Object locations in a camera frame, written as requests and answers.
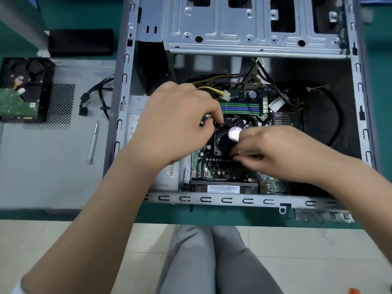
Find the screw hole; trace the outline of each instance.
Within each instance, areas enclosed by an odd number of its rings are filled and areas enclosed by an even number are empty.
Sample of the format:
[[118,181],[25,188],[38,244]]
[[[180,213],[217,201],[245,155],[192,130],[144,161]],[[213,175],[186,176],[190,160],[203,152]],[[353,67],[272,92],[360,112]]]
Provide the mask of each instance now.
[[201,37],[201,36],[196,36],[195,41],[196,41],[197,43],[202,43],[202,42],[203,42],[203,37]]
[[304,47],[304,46],[306,45],[306,42],[303,41],[303,40],[298,40],[298,45],[299,45],[300,47]]

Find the green work mat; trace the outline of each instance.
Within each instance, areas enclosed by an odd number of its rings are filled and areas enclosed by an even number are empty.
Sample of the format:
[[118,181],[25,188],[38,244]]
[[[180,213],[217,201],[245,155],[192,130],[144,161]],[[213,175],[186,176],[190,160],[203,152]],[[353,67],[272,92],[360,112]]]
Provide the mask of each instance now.
[[[37,0],[42,15],[26,1],[18,5],[47,29],[112,28],[115,38],[120,33],[122,0]],[[390,70],[392,70],[392,32],[385,31],[392,23],[392,7],[374,8],[374,21],[365,28],[368,69],[373,92],[373,103],[379,148],[381,173],[392,181],[392,107]],[[35,56],[37,50],[6,25],[0,23],[1,57]],[[0,212],[1,219],[73,220],[75,214],[49,215],[37,210]],[[277,208],[244,208],[197,205],[145,204],[136,221],[140,223],[186,223],[198,225],[246,225],[276,227],[359,228],[357,224],[305,223],[293,220],[292,210],[281,215]]]

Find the barcode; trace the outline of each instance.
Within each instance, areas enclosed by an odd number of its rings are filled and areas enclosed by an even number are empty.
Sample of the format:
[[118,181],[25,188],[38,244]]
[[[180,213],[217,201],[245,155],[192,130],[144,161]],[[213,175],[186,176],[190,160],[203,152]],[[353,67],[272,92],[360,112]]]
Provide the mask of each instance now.
[[173,162],[173,163],[170,163],[170,164],[167,166],[167,175],[168,175],[170,178],[174,178],[174,162]]
[[230,194],[239,194],[239,186],[207,186],[208,193],[230,193]]

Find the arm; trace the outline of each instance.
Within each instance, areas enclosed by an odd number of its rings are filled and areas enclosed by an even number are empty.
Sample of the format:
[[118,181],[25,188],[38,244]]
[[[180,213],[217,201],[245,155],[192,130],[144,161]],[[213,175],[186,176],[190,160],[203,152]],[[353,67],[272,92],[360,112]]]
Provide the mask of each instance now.
[[[263,159],[246,156],[259,152]],[[250,128],[232,151],[244,166],[316,185],[340,200],[392,263],[392,184],[361,160],[287,126]]]
[[202,148],[223,122],[219,103],[192,84],[167,82],[150,97],[130,143],[117,155],[82,212],[24,276],[35,293],[110,293],[136,214],[171,161]]

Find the motherboard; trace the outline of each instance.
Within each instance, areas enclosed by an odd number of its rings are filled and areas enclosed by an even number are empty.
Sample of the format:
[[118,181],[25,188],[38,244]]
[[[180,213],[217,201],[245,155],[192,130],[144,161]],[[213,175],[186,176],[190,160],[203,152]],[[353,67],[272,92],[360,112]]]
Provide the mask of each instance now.
[[[215,84],[225,90],[230,84]],[[303,117],[301,109],[293,110],[283,105],[273,111],[270,104],[279,96],[269,85],[247,84],[230,90],[230,101],[219,100],[223,112],[223,124],[215,125],[215,133],[208,143],[192,153],[191,181],[257,183],[259,193],[291,192],[291,183],[255,173],[229,156],[233,146],[238,142],[239,133],[250,127],[293,126],[302,130]]]

